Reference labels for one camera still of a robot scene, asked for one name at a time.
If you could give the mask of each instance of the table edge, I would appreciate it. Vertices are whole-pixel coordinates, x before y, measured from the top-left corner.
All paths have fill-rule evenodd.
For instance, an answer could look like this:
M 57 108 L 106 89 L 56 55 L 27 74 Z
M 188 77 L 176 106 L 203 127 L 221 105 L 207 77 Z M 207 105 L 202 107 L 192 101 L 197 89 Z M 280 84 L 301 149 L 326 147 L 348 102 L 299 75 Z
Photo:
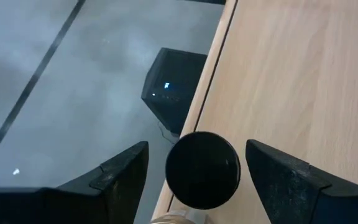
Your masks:
M 200 119 L 206 96 L 211 86 L 211 81 L 214 77 L 216 67 L 218 66 L 219 58 L 229 31 L 231 21 L 236 10 L 238 0 L 226 0 L 222 16 L 216 28 L 215 36 L 208 52 L 208 57 L 205 61 L 203 72 L 197 85 L 196 93 L 191 102 L 189 112 L 185 121 L 185 125 L 181 132 L 181 137 L 196 131 L 198 121 Z M 160 196 L 154 208 L 152 220 L 161 217 L 170 209 L 173 200 L 173 194 L 168 187 L 167 181 L 164 180 Z

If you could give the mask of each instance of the wooden table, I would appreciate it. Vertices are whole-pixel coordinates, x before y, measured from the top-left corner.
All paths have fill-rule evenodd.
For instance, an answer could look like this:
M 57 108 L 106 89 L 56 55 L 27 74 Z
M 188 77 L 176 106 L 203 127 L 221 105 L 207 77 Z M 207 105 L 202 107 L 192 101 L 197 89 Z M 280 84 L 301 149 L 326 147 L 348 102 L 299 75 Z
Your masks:
M 182 135 L 194 130 L 242 164 L 237 192 L 208 211 L 216 224 L 269 223 L 247 139 L 358 184 L 358 0 L 228 0 Z M 164 184 L 154 217 L 181 206 Z

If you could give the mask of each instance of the gray floor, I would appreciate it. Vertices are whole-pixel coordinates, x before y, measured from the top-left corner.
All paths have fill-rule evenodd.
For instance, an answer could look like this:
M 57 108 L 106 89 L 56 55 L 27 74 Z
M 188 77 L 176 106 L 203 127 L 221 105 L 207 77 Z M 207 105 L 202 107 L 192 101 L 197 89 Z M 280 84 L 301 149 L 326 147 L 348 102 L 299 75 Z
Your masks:
M 0 127 L 75 3 L 0 0 Z M 0 186 L 55 187 L 148 141 L 135 220 L 147 223 L 171 143 L 140 99 L 145 75 L 161 47 L 208 53 L 222 9 L 177 0 L 86 1 L 0 144 Z

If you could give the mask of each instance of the white speck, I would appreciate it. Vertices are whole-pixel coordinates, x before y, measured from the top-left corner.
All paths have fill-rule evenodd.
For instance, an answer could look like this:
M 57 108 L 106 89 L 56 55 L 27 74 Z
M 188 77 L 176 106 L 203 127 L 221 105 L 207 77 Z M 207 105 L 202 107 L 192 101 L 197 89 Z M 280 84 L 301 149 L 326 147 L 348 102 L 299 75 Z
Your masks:
M 20 170 L 19 169 L 15 169 L 15 171 L 13 171 L 13 175 L 16 175 L 16 174 L 20 174 Z

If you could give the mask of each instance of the black cylindrical cap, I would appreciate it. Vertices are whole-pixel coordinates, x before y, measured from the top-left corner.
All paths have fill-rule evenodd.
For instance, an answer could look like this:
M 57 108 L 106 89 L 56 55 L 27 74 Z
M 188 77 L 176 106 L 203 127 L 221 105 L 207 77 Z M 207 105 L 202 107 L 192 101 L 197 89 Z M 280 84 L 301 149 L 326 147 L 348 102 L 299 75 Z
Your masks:
M 227 202 L 240 182 L 240 161 L 221 136 L 194 132 L 182 137 L 170 151 L 165 166 L 168 186 L 176 198 L 197 209 Z

